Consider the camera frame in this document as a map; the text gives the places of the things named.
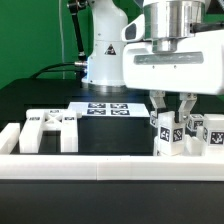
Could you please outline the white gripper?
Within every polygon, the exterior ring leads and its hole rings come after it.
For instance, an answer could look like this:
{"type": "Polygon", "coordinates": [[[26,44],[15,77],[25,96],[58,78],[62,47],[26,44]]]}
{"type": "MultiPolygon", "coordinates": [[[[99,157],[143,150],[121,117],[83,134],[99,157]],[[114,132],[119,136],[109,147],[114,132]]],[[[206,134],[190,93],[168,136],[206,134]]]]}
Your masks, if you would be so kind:
{"type": "Polygon", "coordinates": [[[151,90],[149,98],[158,117],[165,109],[165,92],[180,94],[176,123],[187,123],[196,94],[224,94],[224,29],[198,32],[178,41],[173,53],[153,53],[152,42],[142,41],[144,16],[138,16],[121,32],[123,78],[128,88],[151,90]]]}

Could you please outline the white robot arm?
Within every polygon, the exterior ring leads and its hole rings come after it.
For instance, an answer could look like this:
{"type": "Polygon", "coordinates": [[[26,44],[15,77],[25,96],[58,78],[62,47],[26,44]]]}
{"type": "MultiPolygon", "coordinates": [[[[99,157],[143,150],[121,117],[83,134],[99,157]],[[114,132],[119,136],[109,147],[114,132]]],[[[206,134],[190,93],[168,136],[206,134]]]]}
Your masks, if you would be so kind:
{"type": "Polygon", "coordinates": [[[204,21],[212,2],[224,9],[224,0],[134,1],[142,13],[128,22],[112,0],[87,0],[94,47],[82,82],[102,92],[148,90],[156,110],[178,92],[184,122],[199,94],[224,94],[224,22],[204,21]]]}

